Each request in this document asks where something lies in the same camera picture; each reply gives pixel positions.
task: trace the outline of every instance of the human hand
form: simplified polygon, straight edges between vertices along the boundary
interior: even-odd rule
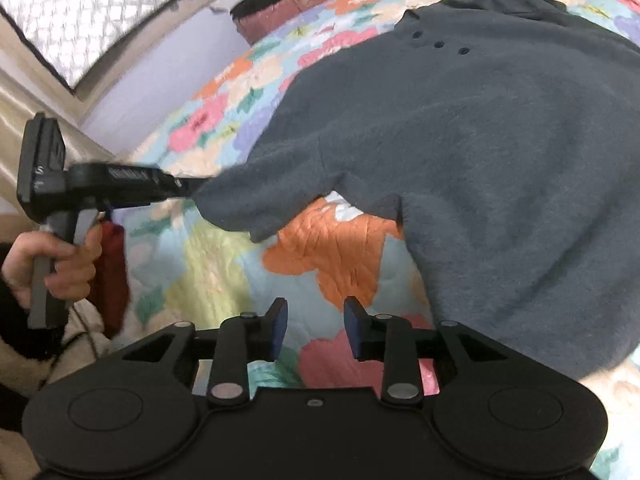
[[[36,256],[56,259],[56,272],[45,277],[49,292],[59,300],[80,301],[89,295],[95,276],[94,261],[102,253],[102,227],[89,229],[82,247],[75,247],[53,234],[33,231],[19,235],[2,264],[2,278],[20,306],[31,306],[31,280]]]

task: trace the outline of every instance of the floral quilt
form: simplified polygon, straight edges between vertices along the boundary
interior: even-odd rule
[[[437,1],[330,0],[308,10],[215,76],[148,137],[132,160],[192,175],[216,174],[243,162],[300,70],[391,30],[406,9]],[[640,0],[559,1],[569,12],[640,44]],[[430,324],[425,291],[398,226],[363,214],[337,193],[310,204],[261,244],[211,226],[190,201],[123,215],[133,300],[122,344],[177,319],[212,328],[243,310],[264,313],[283,296],[290,317],[281,359],[250,367],[253,388],[379,388],[382,365],[350,357],[342,300],[354,295],[371,313]],[[207,367],[201,372],[196,391],[206,384]],[[425,391],[436,392],[428,362],[422,372]],[[629,361],[615,373],[590,385],[601,398],[610,396],[610,414],[618,409],[624,420],[612,426],[623,430],[607,439],[593,471],[607,480],[640,478],[638,369]]]

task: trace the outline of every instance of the red cloth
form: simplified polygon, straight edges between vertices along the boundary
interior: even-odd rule
[[[122,329],[130,298],[124,239],[124,227],[102,222],[102,254],[95,261],[95,278],[87,297],[102,316],[104,335],[109,338]]]

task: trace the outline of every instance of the screw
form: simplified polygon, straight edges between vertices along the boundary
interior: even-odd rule
[[[413,399],[419,391],[417,386],[409,383],[392,384],[386,389],[389,396],[401,400]]]
[[[231,400],[240,397],[244,388],[236,383],[220,383],[211,389],[211,395],[217,399]]]

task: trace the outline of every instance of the black sleeve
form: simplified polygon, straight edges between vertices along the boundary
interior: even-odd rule
[[[22,413],[29,399],[0,384],[0,428],[22,432]]]
[[[0,244],[0,267],[11,245]],[[11,290],[0,279],[0,338],[27,359],[46,360],[60,350],[64,327],[53,330],[30,330],[28,313],[14,298]]]

